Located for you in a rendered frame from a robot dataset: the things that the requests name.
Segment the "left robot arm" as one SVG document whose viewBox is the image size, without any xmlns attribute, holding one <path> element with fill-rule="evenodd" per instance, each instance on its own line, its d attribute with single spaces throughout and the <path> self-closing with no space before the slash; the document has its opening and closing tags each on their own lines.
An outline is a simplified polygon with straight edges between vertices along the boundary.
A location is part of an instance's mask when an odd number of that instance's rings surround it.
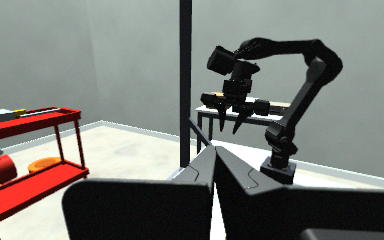
<svg viewBox="0 0 384 240">
<path fill-rule="evenodd" d="M 342 60 L 319 39 L 273 41 L 267 38 L 256 37 L 243 41 L 240 48 L 233 52 L 224 49 L 220 45 L 216 46 L 208 59 L 207 69 L 224 76 L 232 72 L 231 78 L 246 78 L 241 82 L 224 80 L 222 90 L 224 97 L 225 95 L 227 96 L 227 93 L 235 95 L 240 93 L 240 97 L 245 99 L 246 93 L 251 92 L 251 76 L 260 71 L 260 68 L 256 63 L 252 64 L 238 59 L 258 60 L 279 55 L 280 53 L 304 53 L 305 63 L 309 67 L 306 72 L 304 85 L 282 118 L 276 122 L 272 120 L 268 128 L 265 129 L 265 138 L 268 141 L 268 145 L 272 147 L 271 160 L 267 166 L 287 172 L 290 166 L 290 163 L 288 163 L 289 157 L 295 155 L 298 150 L 292 142 L 295 137 L 295 126 L 320 89 L 333 81 L 341 72 L 343 69 Z"/>
</svg>

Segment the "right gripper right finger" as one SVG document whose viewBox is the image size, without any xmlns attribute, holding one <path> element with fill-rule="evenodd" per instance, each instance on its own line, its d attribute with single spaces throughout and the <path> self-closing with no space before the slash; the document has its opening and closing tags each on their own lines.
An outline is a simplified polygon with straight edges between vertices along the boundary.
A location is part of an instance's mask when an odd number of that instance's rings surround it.
<svg viewBox="0 0 384 240">
<path fill-rule="evenodd" d="M 298 240 L 306 229 L 384 232 L 384 189 L 282 185 L 223 146 L 215 149 L 227 240 Z"/>
</svg>

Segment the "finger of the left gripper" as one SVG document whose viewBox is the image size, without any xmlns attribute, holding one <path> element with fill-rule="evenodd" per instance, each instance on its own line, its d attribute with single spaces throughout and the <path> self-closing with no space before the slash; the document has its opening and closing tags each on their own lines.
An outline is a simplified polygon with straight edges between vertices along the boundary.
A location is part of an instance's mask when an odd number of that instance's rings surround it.
<svg viewBox="0 0 384 240">
<path fill-rule="evenodd" d="M 223 104 L 218 104 L 218 103 L 214 103 L 214 107 L 219 113 L 220 131 L 222 132 L 224 128 L 225 117 L 226 117 L 226 109 Z"/>
<path fill-rule="evenodd" d="M 246 113 L 246 114 L 245 114 L 245 113 Z M 244 115 L 245 115 L 245 116 L 244 116 Z M 243 116 L 244 116 L 244 117 L 243 117 Z M 247 117 L 252 117 L 252 110 L 249 109 L 249 108 L 243 108 L 243 107 L 240 107 L 239 114 L 238 114 L 237 120 L 236 120 L 235 125 L 234 125 L 234 128 L 233 128 L 233 134 L 236 133 L 236 131 L 238 130 L 238 128 L 240 127 L 240 125 L 244 122 L 244 120 L 245 120 Z"/>
</svg>

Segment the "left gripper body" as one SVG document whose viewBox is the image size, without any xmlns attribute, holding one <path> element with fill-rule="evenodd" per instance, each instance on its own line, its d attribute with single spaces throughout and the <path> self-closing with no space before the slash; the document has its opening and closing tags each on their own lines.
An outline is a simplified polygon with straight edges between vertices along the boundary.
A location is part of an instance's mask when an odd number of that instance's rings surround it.
<svg viewBox="0 0 384 240">
<path fill-rule="evenodd" d="M 243 77 L 232 77 L 229 80 L 241 82 L 241 81 L 244 81 L 245 79 L 246 78 L 243 78 Z M 256 115 L 268 117 L 269 109 L 270 109 L 270 102 L 269 101 L 255 99 L 254 103 L 250 103 L 250 102 L 245 102 L 246 97 L 247 97 L 247 93 L 245 95 L 245 99 L 241 98 L 240 95 L 227 93 L 227 96 L 224 99 L 224 98 L 218 98 L 216 93 L 204 92 L 201 95 L 201 101 L 205 106 L 213 107 L 213 108 L 215 108 L 214 103 L 218 103 L 218 104 L 223 104 L 224 107 L 231 106 L 231 107 L 237 107 L 237 108 L 240 108 L 240 107 L 249 108 L 252 110 L 252 112 L 255 109 L 254 113 Z M 265 109 L 265 110 L 262 110 L 262 109 Z M 266 112 L 266 114 L 264 111 Z"/>
</svg>

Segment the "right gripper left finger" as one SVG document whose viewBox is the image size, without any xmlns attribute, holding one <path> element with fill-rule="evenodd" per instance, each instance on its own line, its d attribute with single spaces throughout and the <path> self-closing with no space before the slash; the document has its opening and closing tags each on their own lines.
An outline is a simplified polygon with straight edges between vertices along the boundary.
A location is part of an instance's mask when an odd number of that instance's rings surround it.
<svg viewBox="0 0 384 240">
<path fill-rule="evenodd" d="M 210 240 L 216 156 L 207 145 L 172 180 L 75 182 L 61 200 L 69 240 Z"/>
</svg>

